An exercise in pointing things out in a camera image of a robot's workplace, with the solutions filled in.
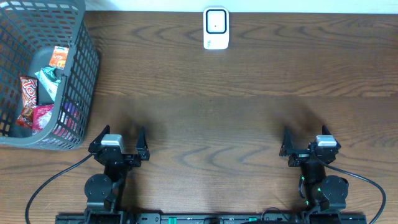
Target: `candy bar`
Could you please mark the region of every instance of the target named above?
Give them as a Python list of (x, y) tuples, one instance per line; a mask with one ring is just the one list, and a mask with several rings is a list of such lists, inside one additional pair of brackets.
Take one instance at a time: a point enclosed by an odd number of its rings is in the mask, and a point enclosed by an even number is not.
[(25, 128), (32, 128), (33, 106), (37, 104), (37, 80), (31, 77), (20, 77), (20, 79), (24, 109), (16, 123)]

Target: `gray plastic basket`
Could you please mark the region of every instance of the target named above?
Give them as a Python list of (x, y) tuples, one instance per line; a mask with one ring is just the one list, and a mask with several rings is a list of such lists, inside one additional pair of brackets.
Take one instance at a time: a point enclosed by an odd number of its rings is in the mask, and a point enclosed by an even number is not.
[[(0, 144), (36, 149), (68, 150), (84, 140), (98, 54), (83, 22), (83, 0), (0, 0)], [(52, 117), (46, 127), (32, 130), (15, 124), (22, 111), (20, 76), (48, 67), (54, 46), (69, 47)], [(38, 85), (38, 105), (52, 104)]]

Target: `black cable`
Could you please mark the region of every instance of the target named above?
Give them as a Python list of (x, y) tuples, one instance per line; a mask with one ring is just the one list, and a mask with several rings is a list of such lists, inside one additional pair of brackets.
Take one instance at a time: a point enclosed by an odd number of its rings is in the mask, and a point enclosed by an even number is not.
[(76, 163), (75, 165), (59, 172), (58, 174), (55, 174), (53, 177), (49, 178), (49, 180), (47, 180), (46, 182), (44, 182), (44, 184), (42, 184), (37, 190), (36, 192), (31, 196), (29, 202), (26, 205), (26, 209), (25, 209), (25, 221), (27, 224), (30, 224), (30, 220), (29, 220), (29, 209), (30, 209), (30, 205), (32, 205), (33, 199), (36, 198), (37, 194), (47, 185), (49, 184), (51, 181), (53, 181), (53, 179), (61, 176), (62, 174), (78, 167), (80, 164), (86, 162), (86, 160), (88, 160), (91, 156), (93, 156), (93, 154), (91, 153), (90, 155), (86, 156), (84, 159), (82, 159), (80, 162)]
[(285, 219), (286, 221), (289, 221), (289, 219), (286, 217), (286, 215), (277, 207), (269, 207), (263, 211), (261, 214), (261, 220), (264, 220), (264, 215), (269, 211), (269, 210), (277, 210)]
[(305, 198), (303, 194), (303, 175), (300, 176), (300, 181), (298, 182), (298, 192), (300, 193), (301, 198)]
[(332, 169), (332, 170), (341, 172), (341, 173), (343, 173), (343, 174), (347, 174), (347, 175), (356, 177), (356, 178), (358, 178), (358, 179), (361, 179), (361, 180), (363, 180), (363, 181), (365, 181), (365, 182), (368, 182), (368, 183), (370, 183), (370, 184), (373, 184), (375, 187), (377, 187), (377, 188), (380, 190), (380, 192), (381, 192), (381, 194), (382, 194), (382, 196), (383, 196), (383, 200), (382, 200), (382, 203), (381, 203), (381, 206), (380, 206), (379, 211), (376, 213), (376, 215), (375, 215), (374, 218), (371, 220), (371, 222), (369, 222), (369, 224), (373, 224), (373, 223), (379, 218), (379, 216), (381, 215), (381, 213), (382, 213), (383, 210), (384, 210), (384, 207), (386, 206), (387, 196), (386, 196), (386, 193), (385, 193), (384, 189), (383, 189), (379, 184), (377, 184), (377, 183), (374, 182), (374, 181), (369, 180), (368, 178), (365, 178), (365, 177), (360, 176), (360, 175), (358, 175), (358, 174), (354, 174), (354, 173), (352, 173), (352, 172), (348, 172), (348, 171), (345, 171), (345, 170), (342, 170), (342, 169), (339, 169), (339, 168), (336, 168), (336, 167), (333, 167), (333, 166), (331, 166), (331, 165), (328, 165), (328, 164), (324, 163), (323, 161), (321, 161), (321, 160), (318, 158), (318, 155), (317, 155), (315, 152), (314, 152), (314, 155), (315, 155), (315, 157), (317, 158), (318, 162), (319, 162), (321, 165), (323, 165), (324, 167), (327, 167), (327, 168), (329, 168), (329, 169)]

